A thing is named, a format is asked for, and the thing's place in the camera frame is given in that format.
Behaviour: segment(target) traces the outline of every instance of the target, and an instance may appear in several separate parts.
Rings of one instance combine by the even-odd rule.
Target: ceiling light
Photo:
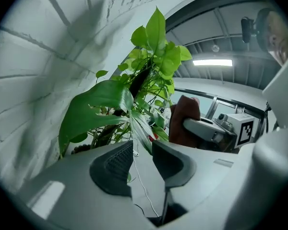
[[[195,66],[228,66],[232,67],[231,59],[199,59],[194,60]]]

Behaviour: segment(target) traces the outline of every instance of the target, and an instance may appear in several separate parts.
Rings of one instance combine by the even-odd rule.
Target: brick
[[[66,55],[75,43],[48,0],[17,0],[0,25],[62,55]]]
[[[51,141],[51,155],[46,163],[45,168],[50,167],[53,165],[55,162],[58,161],[59,156],[60,156],[60,149],[59,149],[59,140],[57,137],[53,138]]]
[[[49,51],[0,31],[0,77],[40,75],[50,56]]]
[[[42,77],[0,79],[0,113],[49,94],[50,87],[48,80]]]
[[[23,104],[0,114],[1,141],[33,117],[33,107],[33,104]]]
[[[53,56],[46,66],[46,74],[49,83],[53,85],[53,91],[60,92],[77,89],[81,79],[88,74],[88,70],[73,62]]]
[[[24,152],[21,145],[24,141],[28,125],[28,123],[22,125],[5,139],[4,142],[0,143],[0,176],[4,168],[9,165],[11,159],[21,160],[20,157],[23,156]]]
[[[48,156],[51,154],[50,145],[50,140],[48,139],[40,144],[36,154],[31,159],[31,163],[26,173],[27,179],[32,179],[33,177],[37,176],[46,166]]]
[[[0,184],[6,191],[17,194],[21,185],[24,183],[24,179],[18,176],[16,169],[12,164],[8,164],[7,167],[1,172]]]
[[[55,0],[61,9],[61,17],[70,23],[69,31],[78,40],[87,40],[88,35],[98,32],[106,25],[105,0]]]

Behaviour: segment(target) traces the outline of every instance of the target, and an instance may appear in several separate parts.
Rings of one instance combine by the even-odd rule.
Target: white surface
[[[198,207],[160,229],[189,230],[194,226],[202,230],[224,229],[231,206],[245,181],[253,148],[254,144],[242,147],[225,178]]]
[[[136,171],[137,171],[137,173],[138,173],[139,181],[140,181],[140,183],[141,183],[141,185],[142,185],[142,188],[143,188],[144,191],[145,191],[145,196],[147,197],[148,201],[150,202],[150,206],[152,207],[152,210],[154,211],[154,213],[156,214],[156,216],[159,217],[158,213],[156,212],[156,210],[155,210],[155,208],[154,208],[154,206],[153,206],[152,201],[150,200],[150,198],[149,198],[148,195],[147,195],[147,190],[146,190],[146,188],[145,188],[144,185],[143,185],[143,182],[142,182],[142,180],[141,180],[140,173],[139,173],[139,171],[138,171],[138,168],[136,167],[136,159],[135,159],[135,158],[133,158],[133,162],[134,162],[134,167],[135,167],[135,169],[136,169]]]
[[[135,151],[139,150],[139,156],[135,158],[136,166],[142,183],[146,188],[147,195],[152,201],[152,205],[154,206],[157,214],[161,216],[165,199],[164,181],[155,167],[153,157],[148,154],[141,143],[139,142],[138,145],[137,140],[135,140],[133,142],[133,149]],[[145,190],[143,189],[138,178],[134,163],[131,165],[129,173],[131,175],[132,182],[128,183],[128,186],[130,186],[132,189],[133,203],[139,205],[143,209],[146,217],[156,217],[156,214],[152,210],[150,202],[145,195]]]
[[[46,190],[42,189],[44,192],[38,196],[37,201],[31,206],[29,202],[27,206],[42,219],[47,220],[56,202],[63,193],[64,188],[65,185],[63,183],[50,181],[47,184]]]
[[[288,60],[263,93],[274,110],[279,126],[288,127]]]
[[[188,211],[209,197],[231,170],[230,167],[215,161],[221,159],[234,163],[238,157],[237,154],[200,150],[176,144],[171,144],[171,147],[190,156],[196,163],[195,174],[191,180],[182,187],[170,190],[174,202],[181,204]]]

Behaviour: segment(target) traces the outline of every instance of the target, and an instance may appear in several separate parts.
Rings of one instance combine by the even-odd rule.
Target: pothos plant
[[[134,136],[150,154],[148,135],[168,140],[165,119],[155,106],[171,104],[173,74],[181,61],[192,56],[186,47],[167,42],[165,35],[165,18],[156,8],[146,27],[140,26],[131,36],[136,48],[118,65],[124,73],[97,83],[107,74],[101,70],[96,73],[96,85],[72,99],[59,132],[61,156],[70,142],[81,142],[88,135],[93,137],[91,149]],[[156,125],[151,128],[146,117]]]

